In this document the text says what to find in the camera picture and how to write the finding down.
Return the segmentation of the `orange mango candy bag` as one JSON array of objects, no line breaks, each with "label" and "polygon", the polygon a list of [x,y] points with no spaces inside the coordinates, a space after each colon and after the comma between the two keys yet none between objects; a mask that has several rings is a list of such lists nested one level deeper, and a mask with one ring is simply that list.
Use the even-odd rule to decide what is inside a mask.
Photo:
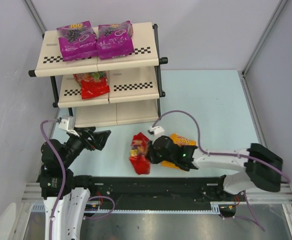
[{"label": "orange mango candy bag", "polygon": [[[188,139],[185,138],[181,135],[177,135],[176,133],[173,133],[170,135],[170,138],[173,140],[173,142],[175,144],[177,144],[178,146],[195,146],[196,145],[196,141],[192,140],[192,139]],[[161,163],[162,167],[166,167],[166,168],[172,168],[172,169],[178,169],[181,170],[181,168],[179,168],[178,166],[176,166],[175,164],[168,162],[168,161],[163,161]]]}]

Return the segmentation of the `red fruit candy bag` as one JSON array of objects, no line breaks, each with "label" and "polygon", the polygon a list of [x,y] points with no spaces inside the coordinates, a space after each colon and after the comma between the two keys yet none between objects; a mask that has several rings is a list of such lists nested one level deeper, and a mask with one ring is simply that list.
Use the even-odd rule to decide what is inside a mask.
[{"label": "red fruit candy bag", "polygon": [[150,174],[150,160],[147,158],[149,138],[142,132],[133,136],[129,160],[138,175]]},{"label": "red fruit candy bag", "polygon": [[83,100],[93,99],[110,92],[108,77],[105,71],[73,74],[75,81],[81,87]]}]

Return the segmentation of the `purple grape candy bag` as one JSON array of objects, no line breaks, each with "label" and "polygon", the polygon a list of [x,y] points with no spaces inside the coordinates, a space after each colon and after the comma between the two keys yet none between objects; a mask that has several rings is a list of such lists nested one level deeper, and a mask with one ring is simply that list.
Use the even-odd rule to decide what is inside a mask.
[{"label": "purple grape candy bag", "polygon": [[123,23],[98,25],[97,51],[101,60],[126,57],[134,52],[133,26]]},{"label": "purple grape candy bag", "polygon": [[96,57],[97,35],[90,21],[57,28],[60,52],[65,62]]}]

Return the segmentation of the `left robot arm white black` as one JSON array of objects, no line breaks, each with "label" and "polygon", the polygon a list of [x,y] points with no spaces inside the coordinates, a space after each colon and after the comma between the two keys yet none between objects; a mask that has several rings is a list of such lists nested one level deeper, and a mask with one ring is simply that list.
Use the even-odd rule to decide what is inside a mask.
[{"label": "left robot arm white black", "polygon": [[95,127],[75,128],[68,140],[60,143],[43,135],[42,169],[39,176],[45,207],[45,239],[78,240],[88,199],[96,193],[93,177],[74,175],[70,165],[83,150],[101,151],[110,130]]}]

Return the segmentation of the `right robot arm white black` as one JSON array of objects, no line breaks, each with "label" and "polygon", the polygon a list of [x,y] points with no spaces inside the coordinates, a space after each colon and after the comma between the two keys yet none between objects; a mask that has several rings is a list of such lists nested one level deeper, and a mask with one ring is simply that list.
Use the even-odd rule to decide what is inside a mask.
[{"label": "right robot arm white black", "polygon": [[195,145],[177,145],[168,136],[148,143],[147,158],[152,164],[170,162],[184,171],[224,169],[235,171],[220,178],[223,191],[236,195],[251,188],[280,191],[283,160],[259,143],[231,152],[202,152]]}]

